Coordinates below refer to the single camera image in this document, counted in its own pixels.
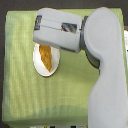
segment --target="dark background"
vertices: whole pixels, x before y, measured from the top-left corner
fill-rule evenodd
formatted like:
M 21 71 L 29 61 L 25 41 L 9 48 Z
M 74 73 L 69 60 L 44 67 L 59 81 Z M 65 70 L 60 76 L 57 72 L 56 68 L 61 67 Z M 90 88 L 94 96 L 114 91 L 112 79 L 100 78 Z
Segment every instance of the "dark background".
M 5 20 L 7 11 L 38 10 L 43 7 L 55 9 L 87 9 L 103 6 L 121 8 L 124 16 L 124 25 L 128 26 L 128 0 L 0 0 L 0 128 L 9 128 L 9 126 L 2 123 Z

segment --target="green cloth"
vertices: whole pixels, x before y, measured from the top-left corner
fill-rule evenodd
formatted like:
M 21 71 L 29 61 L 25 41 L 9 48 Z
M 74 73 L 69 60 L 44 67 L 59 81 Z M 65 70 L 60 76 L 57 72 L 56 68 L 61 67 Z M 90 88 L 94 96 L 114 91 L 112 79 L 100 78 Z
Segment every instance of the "green cloth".
M 119 19 L 123 35 L 122 11 L 111 10 Z M 84 18 L 93 9 L 63 11 Z M 48 78 L 39 75 L 33 65 L 36 14 L 37 11 L 9 11 L 6 16 L 2 120 L 12 127 L 85 125 L 89 93 L 99 71 L 91 66 L 84 51 L 60 51 L 56 72 Z

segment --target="plate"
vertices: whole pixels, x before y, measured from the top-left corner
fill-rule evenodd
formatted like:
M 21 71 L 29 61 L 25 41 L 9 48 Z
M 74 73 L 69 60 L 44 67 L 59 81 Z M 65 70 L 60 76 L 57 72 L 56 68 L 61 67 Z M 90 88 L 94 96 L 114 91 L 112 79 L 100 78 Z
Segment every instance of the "plate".
M 52 54 L 52 68 L 49 72 L 47 68 L 44 66 L 43 62 L 41 61 L 41 56 L 39 53 L 39 44 L 36 44 L 33 51 L 33 63 L 35 66 L 36 71 L 42 76 L 51 76 L 57 69 L 60 60 L 60 51 L 59 49 L 51 47 L 51 54 Z

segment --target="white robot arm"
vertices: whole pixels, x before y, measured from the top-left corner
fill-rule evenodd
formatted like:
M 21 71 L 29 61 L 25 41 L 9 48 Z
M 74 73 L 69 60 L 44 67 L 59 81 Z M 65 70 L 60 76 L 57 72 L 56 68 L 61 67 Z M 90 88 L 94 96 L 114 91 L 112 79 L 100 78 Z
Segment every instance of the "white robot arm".
M 84 20 L 54 9 L 37 13 L 33 39 L 39 44 L 78 53 L 86 51 L 100 70 L 88 101 L 89 128 L 127 128 L 127 83 L 119 21 L 107 8 Z

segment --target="orange food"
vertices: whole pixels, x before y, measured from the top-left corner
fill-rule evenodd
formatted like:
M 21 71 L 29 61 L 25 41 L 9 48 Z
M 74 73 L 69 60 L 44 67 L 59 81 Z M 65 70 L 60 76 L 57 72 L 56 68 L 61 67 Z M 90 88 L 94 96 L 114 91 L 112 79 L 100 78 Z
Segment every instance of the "orange food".
M 44 66 L 48 69 L 50 72 L 52 68 L 52 55 L 51 55 L 51 47 L 47 45 L 40 45 L 39 46 L 39 52 L 41 55 L 41 60 L 44 64 Z

